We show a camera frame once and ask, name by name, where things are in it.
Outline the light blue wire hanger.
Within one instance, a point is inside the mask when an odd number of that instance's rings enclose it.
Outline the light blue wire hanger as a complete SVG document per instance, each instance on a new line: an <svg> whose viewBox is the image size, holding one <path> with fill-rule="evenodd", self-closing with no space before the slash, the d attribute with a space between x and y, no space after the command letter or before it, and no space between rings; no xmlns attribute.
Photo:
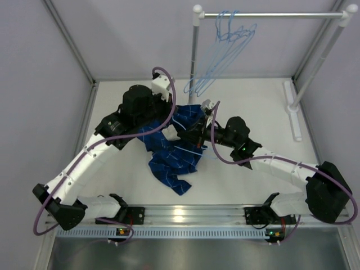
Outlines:
<svg viewBox="0 0 360 270"><path fill-rule="evenodd" d="M179 127L181 127L184 131L187 130L186 127L185 127L183 124L181 124L179 121L175 120L174 116L172 116L172 122L176 123L176 124L177 124ZM200 149L202 150L202 153L199 153L199 152L196 152L196 151L192 151L192 150L190 150L190 149L186 149L186 148L179 147L179 146L175 146L175 148L180 149L180 150L185 151L185 152L192 153L192 154L194 154L194 155L203 156L203 157L208 158L208 159L214 159L214 160L217 159L217 157L215 157L215 156L211 156L211 155L204 154L204 151L209 149L208 146L201 146L201 147L200 147Z"/></svg>

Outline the blue plaid shirt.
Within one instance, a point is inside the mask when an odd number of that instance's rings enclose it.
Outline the blue plaid shirt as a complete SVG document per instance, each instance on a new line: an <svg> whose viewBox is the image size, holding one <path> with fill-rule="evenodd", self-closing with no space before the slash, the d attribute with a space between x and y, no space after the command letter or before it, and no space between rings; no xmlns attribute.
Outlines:
<svg viewBox="0 0 360 270"><path fill-rule="evenodd" d="M204 113L200 105L183 105L178 106L178 111L173 116L175 120L179 121L187 129L203 115ZM165 128L171 124L174 125L177 132L183 130L176 123L172 122L172 119L170 119ZM196 166L202 156L182 151L175 148L175 146L199 153L202 153L202 150L182 139L168 141L161 130L150 135L138 137L138 139L145 144L146 151L151 152L151 160L148 162L148 165L154 177L162 184L171 188L177 195L185 194L192 185L178 177L196 172Z"/></svg>

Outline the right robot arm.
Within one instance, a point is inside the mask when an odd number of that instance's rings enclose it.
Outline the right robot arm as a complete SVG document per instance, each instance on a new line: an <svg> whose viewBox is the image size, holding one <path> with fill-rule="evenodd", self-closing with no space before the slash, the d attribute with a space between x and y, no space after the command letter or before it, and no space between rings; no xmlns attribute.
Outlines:
<svg viewBox="0 0 360 270"><path fill-rule="evenodd" d="M249 138L250 129L239 117L231 117L224 128L202 116L178 137L196 147L205 141L231 148L230 157L239 166L270 174L297 188L295 193L275 192L261 206L269 220L287 215L312 215L324 223L335 223L352 194L338 168L325 161L320 165L289 160Z"/></svg>

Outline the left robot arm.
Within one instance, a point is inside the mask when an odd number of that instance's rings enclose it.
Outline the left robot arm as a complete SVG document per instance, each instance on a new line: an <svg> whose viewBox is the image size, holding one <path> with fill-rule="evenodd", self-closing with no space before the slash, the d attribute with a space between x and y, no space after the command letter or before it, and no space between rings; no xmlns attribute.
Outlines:
<svg viewBox="0 0 360 270"><path fill-rule="evenodd" d="M122 102L95 128L89 141L69 165L47 184L37 184L33 194L63 230L71 230L82 221L118 223L127 216L128 204L115 193L84 197L80 193L94 174L126 144L150 132L140 129L154 120L164 127L176 110L174 84L165 86L133 85L123 94Z"/></svg>

